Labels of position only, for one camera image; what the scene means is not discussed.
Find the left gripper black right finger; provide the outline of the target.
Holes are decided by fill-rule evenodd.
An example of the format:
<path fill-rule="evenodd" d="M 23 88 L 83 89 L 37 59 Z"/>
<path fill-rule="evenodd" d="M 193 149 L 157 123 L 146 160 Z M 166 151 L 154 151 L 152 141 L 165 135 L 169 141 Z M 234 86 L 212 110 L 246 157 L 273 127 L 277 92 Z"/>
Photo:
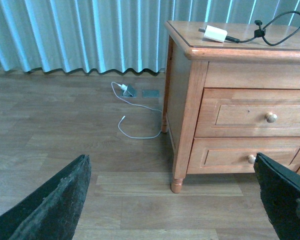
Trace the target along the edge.
<path fill-rule="evenodd" d="M 261 201 L 278 238 L 300 240 L 300 175 L 261 152 L 253 167 Z"/>

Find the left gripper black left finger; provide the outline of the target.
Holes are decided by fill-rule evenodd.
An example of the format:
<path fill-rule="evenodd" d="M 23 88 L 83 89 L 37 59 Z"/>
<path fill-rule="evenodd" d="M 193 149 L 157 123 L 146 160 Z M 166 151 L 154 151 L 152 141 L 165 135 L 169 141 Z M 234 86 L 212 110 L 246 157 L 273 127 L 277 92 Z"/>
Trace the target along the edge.
<path fill-rule="evenodd" d="M 71 240 L 91 172 L 89 156 L 77 157 L 0 216 L 0 240 Z"/>

